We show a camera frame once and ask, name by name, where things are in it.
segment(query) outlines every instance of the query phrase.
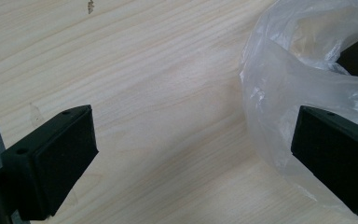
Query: wood grain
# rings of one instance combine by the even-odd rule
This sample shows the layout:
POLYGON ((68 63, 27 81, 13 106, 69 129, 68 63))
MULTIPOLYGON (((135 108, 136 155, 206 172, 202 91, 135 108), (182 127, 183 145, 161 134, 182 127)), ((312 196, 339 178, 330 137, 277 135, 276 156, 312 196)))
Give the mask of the wood grain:
POLYGON ((356 223, 292 188, 248 137, 238 64, 273 0, 88 2, 0 1, 6 147, 93 107, 101 152, 42 223, 356 223))

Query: transparent plastic wrap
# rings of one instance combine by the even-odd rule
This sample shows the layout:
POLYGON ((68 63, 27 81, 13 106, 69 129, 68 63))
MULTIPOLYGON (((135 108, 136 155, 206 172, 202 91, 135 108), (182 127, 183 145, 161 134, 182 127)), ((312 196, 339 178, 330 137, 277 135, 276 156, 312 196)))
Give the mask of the transparent plastic wrap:
POLYGON ((291 152, 298 111, 310 105, 358 124, 358 77, 336 63, 358 41, 358 0, 281 0, 243 52, 248 130, 258 154, 300 191, 357 218, 291 152))

